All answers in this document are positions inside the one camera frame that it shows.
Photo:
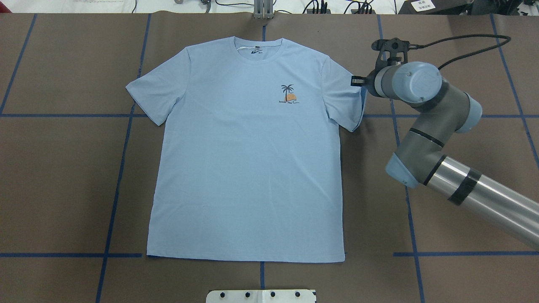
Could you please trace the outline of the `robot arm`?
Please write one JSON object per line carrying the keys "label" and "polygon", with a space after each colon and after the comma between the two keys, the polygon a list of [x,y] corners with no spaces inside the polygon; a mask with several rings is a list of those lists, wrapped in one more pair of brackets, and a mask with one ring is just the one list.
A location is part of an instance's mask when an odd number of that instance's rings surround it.
{"label": "robot arm", "polygon": [[391,155],[385,170],[410,188],[424,185],[538,250],[538,203],[442,152],[454,133],[469,132],[483,108],[470,94],[450,84],[441,67],[408,61],[408,52],[424,48],[398,38],[376,40],[375,68],[351,85],[372,96],[400,100],[419,117]]}

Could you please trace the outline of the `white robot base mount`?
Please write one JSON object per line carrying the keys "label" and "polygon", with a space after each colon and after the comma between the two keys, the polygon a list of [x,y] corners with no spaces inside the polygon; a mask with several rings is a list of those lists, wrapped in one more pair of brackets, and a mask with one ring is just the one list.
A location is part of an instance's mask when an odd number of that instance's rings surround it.
{"label": "white robot base mount", "polygon": [[206,303],[317,303],[315,290],[214,290],[208,292]]}

